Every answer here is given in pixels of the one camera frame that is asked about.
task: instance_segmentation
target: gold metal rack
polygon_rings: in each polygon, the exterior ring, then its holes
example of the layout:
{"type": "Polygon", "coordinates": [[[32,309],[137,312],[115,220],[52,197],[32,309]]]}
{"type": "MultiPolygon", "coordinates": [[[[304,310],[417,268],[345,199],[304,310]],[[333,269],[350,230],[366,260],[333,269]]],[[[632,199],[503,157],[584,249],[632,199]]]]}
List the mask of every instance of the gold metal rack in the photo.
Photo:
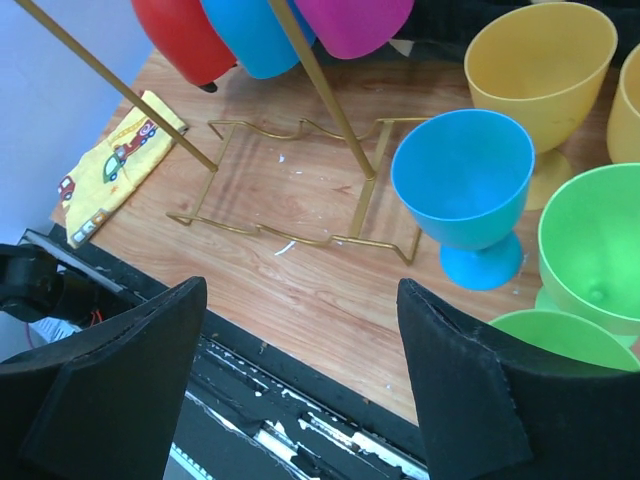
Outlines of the gold metal rack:
{"type": "Polygon", "coordinates": [[[214,131],[214,133],[222,140],[222,146],[218,152],[215,161],[212,161],[198,148],[196,148],[189,140],[183,137],[180,132],[173,128],[161,115],[159,115],[153,108],[136,95],[136,93],[129,88],[124,82],[122,82],[113,72],[111,72],[104,64],[102,64],[94,55],[91,54],[84,46],[82,46],[77,40],[75,40],[66,30],[58,25],[49,15],[47,15],[40,7],[38,7],[33,0],[15,0],[22,8],[24,8],[34,19],[42,24],[49,32],[51,32],[56,38],[64,43],[69,49],[71,49],[78,57],[80,57],[87,65],[89,65],[96,73],[104,78],[110,85],[118,90],[127,100],[129,100],[134,106],[139,108],[145,115],[153,120],[160,128],[166,131],[179,145],[184,147],[191,155],[193,155],[205,168],[209,170],[209,174],[205,179],[203,187],[200,189],[196,197],[196,202],[191,212],[188,214],[167,212],[169,218],[181,223],[185,226],[190,226],[192,222],[202,222],[207,225],[211,225],[222,230],[234,232],[242,235],[255,236],[260,232],[268,232],[282,238],[296,241],[305,245],[314,247],[327,247],[333,242],[344,242],[354,245],[365,245],[370,247],[382,248],[393,250],[400,259],[406,264],[411,265],[415,259],[416,252],[421,237],[421,230],[416,227],[415,234],[408,253],[404,253],[400,247],[393,243],[380,242],[362,238],[362,227],[366,219],[371,198],[373,195],[376,181],[378,179],[378,171],[382,164],[385,151],[387,149],[389,139],[393,128],[398,123],[419,123],[426,118],[380,118],[377,119],[370,127],[370,129],[361,136],[356,136],[349,121],[347,120],[339,102],[337,101],[329,83],[327,82],[322,68],[318,64],[310,46],[308,45],[300,26],[298,25],[293,12],[287,4],[287,0],[268,0],[275,15],[280,21],[283,29],[287,33],[289,40],[291,41],[294,49],[296,50],[300,61],[305,68],[309,78],[313,82],[318,94],[322,98],[327,110],[333,117],[337,126],[339,127],[342,135],[332,133],[316,123],[308,119],[301,119],[299,121],[298,130],[291,135],[277,135],[266,130],[263,130],[251,123],[244,121],[228,121],[228,120],[213,120],[208,122],[208,125],[214,131]],[[229,125],[230,131],[226,136],[223,136],[216,126],[229,125]],[[349,146],[353,156],[355,157],[360,169],[365,176],[365,183],[360,192],[360,198],[356,205],[353,217],[351,219],[351,225],[347,235],[330,234],[328,238],[317,240],[311,238],[305,238],[292,233],[284,232],[282,230],[270,227],[264,224],[256,224],[252,228],[241,228],[232,225],[227,225],[219,222],[215,222],[208,218],[199,215],[200,209],[204,203],[204,200],[209,193],[213,180],[215,179],[219,165],[221,164],[229,143],[238,127],[249,128],[254,132],[278,139],[278,140],[298,140],[304,135],[304,127],[309,125],[324,135],[327,135],[334,139],[344,140],[349,146]],[[362,145],[360,142],[367,138],[372,137],[380,127],[380,134],[378,136],[378,143],[373,157],[373,162],[369,162],[362,145]]]}

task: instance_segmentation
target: goblet base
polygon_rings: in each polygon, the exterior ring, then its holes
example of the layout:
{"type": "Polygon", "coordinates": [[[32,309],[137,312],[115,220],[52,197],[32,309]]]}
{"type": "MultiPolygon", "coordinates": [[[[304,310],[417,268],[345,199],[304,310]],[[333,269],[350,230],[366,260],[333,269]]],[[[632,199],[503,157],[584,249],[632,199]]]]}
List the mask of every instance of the goblet base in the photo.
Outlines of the goblet base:
{"type": "Polygon", "coordinates": [[[469,290],[492,290],[511,280],[522,265],[522,245],[510,232],[484,250],[440,247],[440,264],[451,281],[469,290]]]}
{"type": "MultiPolygon", "coordinates": [[[[560,308],[553,302],[551,296],[547,293],[547,289],[544,287],[542,287],[540,291],[538,291],[538,295],[536,295],[536,310],[560,311],[560,308]]],[[[612,335],[627,348],[631,348],[638,340],[637,335],[612,335]]]]}
{"type": "Polygon", "coordinates": [[[525,210],[540,210],[551,196],[573,178],[573,169],[562,153],[550,150],[536,155],[536,168],[531,177],[525,210]]]}

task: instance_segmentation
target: blue plastic goblet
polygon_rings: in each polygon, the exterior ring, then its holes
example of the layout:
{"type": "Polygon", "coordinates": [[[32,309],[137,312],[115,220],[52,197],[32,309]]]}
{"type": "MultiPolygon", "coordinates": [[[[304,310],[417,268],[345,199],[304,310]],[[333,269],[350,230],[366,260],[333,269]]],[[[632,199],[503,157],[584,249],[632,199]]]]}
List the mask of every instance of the blue plastic goblet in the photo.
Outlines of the blue plastic goblet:
{"type": "MultiPolygon", "coordinates": [[[[252,77],[276,77],[300,61],[267,0],[201,2],[216,33],[252,77]]],[[[311,27],[293,0],[288,4],[307,42],[313,44],[316,36],[311,27]]]]}
{"type": "Polygon", "coordinates": [[[407,135],[391,181],[420,228],[441,244],[447,276],[470,290],[490,290],[520,269],[522,246],[513,228],[534,164],[533,142],[515,120],[456,110],[407,135]]]}

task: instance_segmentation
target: wooden table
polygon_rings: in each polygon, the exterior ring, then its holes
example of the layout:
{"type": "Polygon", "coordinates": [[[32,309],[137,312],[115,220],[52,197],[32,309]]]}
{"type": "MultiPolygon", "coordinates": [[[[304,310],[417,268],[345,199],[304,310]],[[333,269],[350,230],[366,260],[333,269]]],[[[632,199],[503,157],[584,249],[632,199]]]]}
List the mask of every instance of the wooden table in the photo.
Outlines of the wooden table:
{"type": "MultiPolygon", "coordinates": [[[[431,116],[471,106],[460,65],[353,62],[326,74],[356,133],[379,117],[431,116]]],[[[617,76],[609,73],[591,115],[562,147],[577,171],[609,162],[605,126],[617,76]]],[[[191,126],[187,137],[211,157],[221,143],[206,125],[214,118],[287,133],[299,117],[308,117],[336,130],[302,68],[262,81],[236,68],[219,86],[216,94],[199,91],[154,53],[134,89],[157,93],[191,126]]],[[[123,102],[108,129],[129,108],[123,102]]],[[[390,142],[387,165],[401,138],[390,142]]],[[[375,140],[363,146],[370,155],[375,140]]],[[[415,223],[385,172],[365,231],[406,248],[415,223]]],[[[533,306],[540,287],[539,212],[526,213],[517,227],[526,252],[522,271],[503,288],[478,293],[447,280],[438,245],[426,236],[415,264],[406,267],[391,251],[346,244],[295,245],[277,255],[287,244],[282,239],[195,223],[183,227],[167,218],[166,211],[189,211],[206,173],[184,149],[174,148],[93,243],[170,286],[191,275],[206,277],[211,310],[411,421],[415,409],[395,315],[400,278],[415,278],[483,320],[533,306]]],[[[363,181],[344,142],[314,133],[282,142],[243,130],[229,146],[202,213],[239,226],[270,222],[314,237],[346,233],[363,181]]],[[[59,209],[53,218],[64,224],[59,209]]]]}

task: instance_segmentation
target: plastic cup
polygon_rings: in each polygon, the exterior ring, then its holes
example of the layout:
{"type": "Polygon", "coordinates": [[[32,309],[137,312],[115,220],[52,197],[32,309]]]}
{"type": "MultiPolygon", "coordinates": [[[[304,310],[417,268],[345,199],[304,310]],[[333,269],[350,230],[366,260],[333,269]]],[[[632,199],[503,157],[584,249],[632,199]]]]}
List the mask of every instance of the plastic cup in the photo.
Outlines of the plastic cup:
{"type": "Polygon", "coordinates": [[[640,335],[640,163],[595,168],[551,197],[538,229],[537,308],[605,328],[625,345],[640,335]]]}
{"type": "Polygon", "coordinates": [[[402,28],[414,0],[295,0],[313,31],[336,58],[363,57],[402,28]]]}
{"type": "Polygon", "coordinates": [[[640,45],[620,70],[620,82],[607,126],[607,147],[614,163],[640,162],[640,45]]]}
{"type": "Polygon", "coordinates": [[[640,371],[640,360],[607,330],[565,312],[521,310],[490,322],[498,330],[548,352],[601,367],[640,371]]]}
{"type": "MultiPolygon", "coordinates": [[[[254,78],[272,78],[300,61],[267,0],[201,0],[220,38],[254,78]]],[[[289,0],[309,44],[315,34],[298,8],[289,0]]]]}
{"type": "Polygon", "coordinates": [[[555,148],[593,108],[617,44],[615,26],[604,13],[552,2],[497,18],[469,45],[464,67],[474,106],[515,119],[535,144],[527,210],[543,208],[573,176],[555,148]]]}
{"type": "Polygon", "coordinates": [[[534,161],[524,128],[479,109],[434,117],[398,147],[395,191],[420,228],[442,244],[440,263],[454,283],[489,290],[518,272],[522,247],[512,230],[534,161]]]}
{"type": "Polygon", "coordinates": [[[131,0],[155,47],[190,83],[212,89],[236,63],[207,20],[200,0],[131,0]]]}

